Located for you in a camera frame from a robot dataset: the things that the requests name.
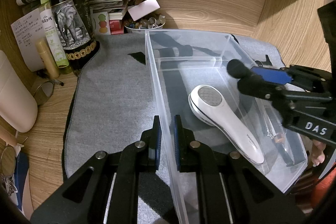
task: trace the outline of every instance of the fruit sticker card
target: fruit sticker card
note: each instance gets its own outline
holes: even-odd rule
[[[92,15],[92,25],[96,35],[111,34],[109,16],[107,12],[95,13]]]

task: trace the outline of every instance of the white bowl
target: white bowl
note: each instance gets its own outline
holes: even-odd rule
[[[133,32],[140,32],[141,33],[141,32],[144,32],[145,30],[158,30],[158,29],[162,29],[165,24],[166,24],[166,22],[163,23],[161,26],[155,27],[155,28],[152,28],[152,29],[132,29],[132,28],[129,28],[129,27],[126,27],[126,26],[125,26],[125,28],[126,28],[127,33],[133,33]]]

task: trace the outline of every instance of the gray felt mat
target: gray felt mat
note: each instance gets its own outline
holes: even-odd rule
[[[236,36],[254,60],[282,67],[271,44]],[[143,52],[144,35],[99,37],[100,50],[80,75],[64,144],[66,175],[71,176],[96,151],[122,151],[152,127],[155,108],[150,72],[130,53]],[[139,178],[138,223],[177,223],[164,151],[156,174]]]

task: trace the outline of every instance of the human hand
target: human hand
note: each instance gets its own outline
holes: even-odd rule
[[[323,150],[326,148],[325,143],[322,143],[317,140],[313,140],[313,145],[311,148],[311,161],[315,166],[321,164],[325,160],[325,155]]]

